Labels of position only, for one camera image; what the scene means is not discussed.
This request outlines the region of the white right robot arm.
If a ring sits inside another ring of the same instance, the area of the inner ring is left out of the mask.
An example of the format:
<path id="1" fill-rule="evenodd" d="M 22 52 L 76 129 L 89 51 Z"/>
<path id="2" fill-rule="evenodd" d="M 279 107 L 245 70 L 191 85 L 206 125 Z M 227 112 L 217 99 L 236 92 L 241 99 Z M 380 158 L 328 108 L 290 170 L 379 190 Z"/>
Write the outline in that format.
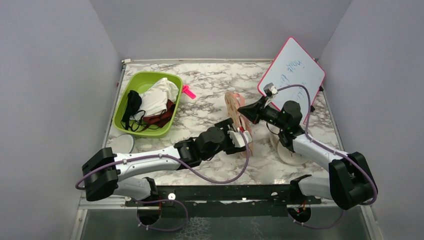
<path id="1" fill-rule="evenodd" d="M 357 205 L 371 205 L 378 196 L 378 189 L 365 157 L 359 153 L 346 153 L 312 138 L 300 123 L 300 105 L 287 101 L 281 111 L 259 100 L 237 110 L 253 124 L 265 121 L 279 128 L 281 145 L 290 152 L 312 160 L 328 172 L 327 177 L 310 174 L 290 182 L 289 199 L 300 204 L 308 196 L 333 200 L 341 209 L 349 210 Z"/>

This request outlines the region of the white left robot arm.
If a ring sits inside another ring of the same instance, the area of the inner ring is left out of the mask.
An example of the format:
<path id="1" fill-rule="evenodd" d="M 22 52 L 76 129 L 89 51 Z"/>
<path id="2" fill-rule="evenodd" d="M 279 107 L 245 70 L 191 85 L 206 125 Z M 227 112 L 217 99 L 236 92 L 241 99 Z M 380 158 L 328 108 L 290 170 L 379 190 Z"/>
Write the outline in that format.
<path id="1" fill-rule="evenodd" d="M 208 128 L 197 137 L 190 137 L 160 150 L 141 153 L 114 153 L 111 147 L 100 149 L 82 165 L 83 177 L 75 187 L 85 192 L 89 202 L 112 195 L 132 197 L 144 205 L 157 200 L 152 178 L 136 176 L 158 171 L 190 170 L 203 161 L 210 161 L 220 152 L 227 155 L 244 152 L 252 142 L 250 132 L 233 126 L 228 118 Z"/>

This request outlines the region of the peach patterned mesh laundry bag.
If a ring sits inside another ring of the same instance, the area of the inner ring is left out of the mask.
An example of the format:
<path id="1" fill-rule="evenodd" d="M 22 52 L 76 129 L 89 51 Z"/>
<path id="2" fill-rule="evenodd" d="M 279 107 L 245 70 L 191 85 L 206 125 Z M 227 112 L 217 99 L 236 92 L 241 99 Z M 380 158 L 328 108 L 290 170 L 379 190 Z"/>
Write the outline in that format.
<path id="1" fill-rule="evenodd" d="M 239 132 L 239 130 L 243 129 L 244 131 L 248 131 L 252 137 L 252 129 L 250 125 L 250 121 L 248 121 L 244 116 L 238 113 L 238 108 L 245 106 L 245 99 L 239 93 L 235 92 L 226 92 L 224 95 L 224 100 L 227 107 L 228 116 L 233 120 L 233 128 L 235 132 Z M 246 152 L 246 146 L 243 147 L 244 151 L 241 153 L 244 157 L 253 155 L 253 143 L 248 144 L 249 154 Z"/>

